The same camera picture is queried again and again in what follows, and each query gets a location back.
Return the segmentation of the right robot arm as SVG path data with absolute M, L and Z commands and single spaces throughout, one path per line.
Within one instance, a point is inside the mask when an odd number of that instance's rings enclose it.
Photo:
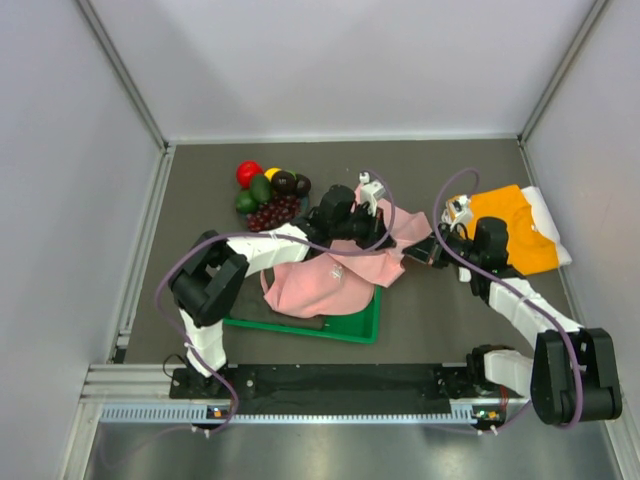
M 511 347 L 483 345 L 468 355 L 466 380 L 487 396 L 500 386 L 528 399 L 547 425 L 613 420 L 623 410 L 611 336 L 586 328 L 550 305 L 508 261 L 506 223 L 481 218 L 472 237 L 446 224 L 404 255 L 430 267 L 470 273 L 474 296 L 503 316 L 534 350 L 528 358 Z

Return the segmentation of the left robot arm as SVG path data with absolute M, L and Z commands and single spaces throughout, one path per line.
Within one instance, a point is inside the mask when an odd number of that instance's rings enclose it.
M 331 253 L 336 241 L 354 242 L 354 256 L 393 247 L 378 206 L 390 197 L 379 180 L 361 182 L 358 191 L 333 185 L 318 206 L 278 228 L 202 234 L 161 283 L 172 293 L 184 323 L 194 387 L 209 397 L 226 387 L 223 320 L 247 277 L 277 265 L 305 262 L 316 252 Z

